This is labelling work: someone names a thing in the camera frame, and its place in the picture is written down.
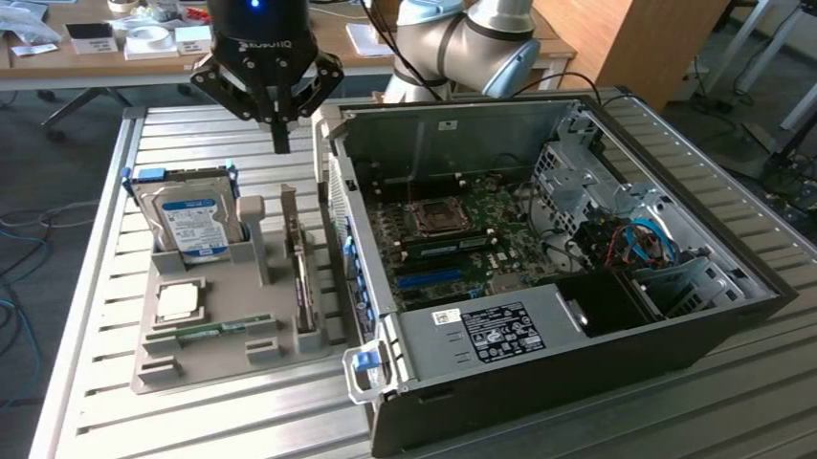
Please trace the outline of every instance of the floor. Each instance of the floor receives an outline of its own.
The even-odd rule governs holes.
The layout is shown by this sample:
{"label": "floor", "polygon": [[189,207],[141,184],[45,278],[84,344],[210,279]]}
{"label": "floor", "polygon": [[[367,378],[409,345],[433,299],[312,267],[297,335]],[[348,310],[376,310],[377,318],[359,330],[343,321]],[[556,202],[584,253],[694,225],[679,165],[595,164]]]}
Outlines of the floor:
{"label": "floor", "polygon": [[[724,49],[734,29],[715,34],[700,54],[700,64],[708,66]],[[748,52],[739,56],[736,68],[730,69],[723,81],[740,70]],[[758,80],[751,95],[754,106],[738,105],[727,115],[734,121],[758,123],[770,132],[784,137],[775,126],[817,80],[817,64],[795,56],[778,55],[772,65]],[[381,89],[385,80],[349,80],[344,83],[345,96],[367,96],[372,89]],[[57,91],[60,100],[69,99],[76,91]],[[144,106],[177,106],[210,103],[202,96],[181,96],[173,86],[132,88],[122,94],[133,104]],[[0,105],[10,94],[0,94]],[[61,124],[68,140],[60,145],[47,143],[38,127],[39,121],[56,107],[42,102],[30,92],[17,95],[14,104],[0,110],[0,215],[23,209],[46,209],[70,202],[98,198],[109,151],[112,149],[121,110],[112,100],[100,98]],[[754,145],[740,129],[712,138],[724,131],[727,124],[694,111],[688,104],[671,104],[663,116],[694,142],[706,141],[702,148],[730,169],[738,170],[762,159],[762,149]],[[817,133],[806,139],[802,153],[817,153]],[[758,193],[762,189],[754,186]],[[82,208],[65,215],[65,222],[92,216],[93,209]],[[13,215],[31,218],[34,214]],[[25,308],[42,350],[43,373],[35,387],[21,404],[0,411],[0,457],[25,457],[33,435],[39,403],[47,381],[47,368],[58,346],[62,324],[70,305],[73,285],[81,267],[89,227],[56,229],[49,236],[50,256],[42,267],[10,286],[10,292],[0,298],[13,298]],[[14,232],[22,236],[41,237],[43,229],[33,226]],[[0,237],[0,269],[5,269],[25,254],[27,241]],[[9,329],[0,331],[0,344],[6,342]],[[0,358],[0,405],[14,396],[27,383],[33,370],[31,353],[21,339],[11,351]]]}

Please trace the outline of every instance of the motherboard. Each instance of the motherboard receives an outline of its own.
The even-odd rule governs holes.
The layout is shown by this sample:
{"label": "motherboard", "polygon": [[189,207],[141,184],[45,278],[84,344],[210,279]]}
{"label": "motherboard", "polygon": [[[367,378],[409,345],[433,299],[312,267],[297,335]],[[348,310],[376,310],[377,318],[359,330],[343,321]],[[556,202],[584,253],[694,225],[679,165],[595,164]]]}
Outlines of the motherboard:
{"label": "motherboard", "polygon": [[528,222],[529,183],[505,183],[491,173],[456,186],[455,195],[411,200],[401,186],[396,199],[377,190],[365,200],[393,300],[404,311],[537,286],[560,272]]}

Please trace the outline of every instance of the white box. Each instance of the white box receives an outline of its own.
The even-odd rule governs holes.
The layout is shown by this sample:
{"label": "white box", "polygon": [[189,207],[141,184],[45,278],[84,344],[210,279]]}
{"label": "white box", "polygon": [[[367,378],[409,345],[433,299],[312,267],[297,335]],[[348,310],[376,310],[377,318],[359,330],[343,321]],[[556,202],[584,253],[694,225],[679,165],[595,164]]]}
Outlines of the white box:
{"label": "white box", "polygon": [[109,24],[65,24],[68,35],[72,38],[73,50],[78,55],[96,53],[116,53],[116,39]]}
{"label": "white box", "polygon": [[180,27],[176,29],[176,45],[181,55],[208,53],[212,42],[209,26]]}
{"label": "white box", "polygon": [[178,47],[173,43],[164,48],[145,48],[125,42],[125,60],[158,59],[161,57],[178,57]]}

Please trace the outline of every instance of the hard drive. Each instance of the hard drive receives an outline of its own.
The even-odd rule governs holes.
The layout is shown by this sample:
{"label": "hard drive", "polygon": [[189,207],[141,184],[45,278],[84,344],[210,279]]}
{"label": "hard drive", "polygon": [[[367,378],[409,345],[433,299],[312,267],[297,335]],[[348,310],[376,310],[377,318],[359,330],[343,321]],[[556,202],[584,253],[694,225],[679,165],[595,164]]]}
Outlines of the hard drive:
{"label": "hard drive", "polygon": [[134,178],[125,170],[122,176],[157,251],[178,251],[190,264],[226,257],[226,246],[244,240],[236,215],[234,167],[141,169]]}

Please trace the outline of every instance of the white sticker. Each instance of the white sticker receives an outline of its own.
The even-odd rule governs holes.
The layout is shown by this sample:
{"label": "white sticker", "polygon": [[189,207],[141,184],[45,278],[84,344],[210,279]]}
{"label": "white sticker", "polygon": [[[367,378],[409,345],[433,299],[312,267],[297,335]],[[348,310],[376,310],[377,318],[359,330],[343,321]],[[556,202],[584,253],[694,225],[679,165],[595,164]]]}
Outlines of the white sticker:
{"label": "white sticker", "polygon": [[436,255],[439,253],[448,253],[449,251],[455,251],[456,246],[440,247],[437,249],[428,249],[427,251],[420,251],[420,256]]}
{"label": "white sticker", "polygon": [[436,125],[436,130],[437,131],[455,131],[456,130],[456,120],[451,120],[451,121],[439,121],[439,124]]}
{"label": "white sticker", "polygon": [[460,249],[469,249],[471,247],[483,246],[487,242],[485,237],[480,237],[479,239],[464,240],[459,243]]}
{"label": "white sticker", "polygon": [[461,320],[459,318],[457,309],[447,309],[445,311],[436,311],[435,313],[431,313],[431,317],[433,318],[433,325],[444,325],[445,323],[453,323]]}
{"label": "white sticker", "polygon": [[50,51],[56,51],[58,48],[56,45],[47,43],[46,45],[38,46],[13,46],[11,51],[18,56],[25,55],[41,55],[42,53],[47,53]]}
{"label": "white sticker", "polygon": [[161,205],[176,246],[184,255],[209,256],[225,252],[226,234],[213,219],[218,210],[214,199],[196,199]]}

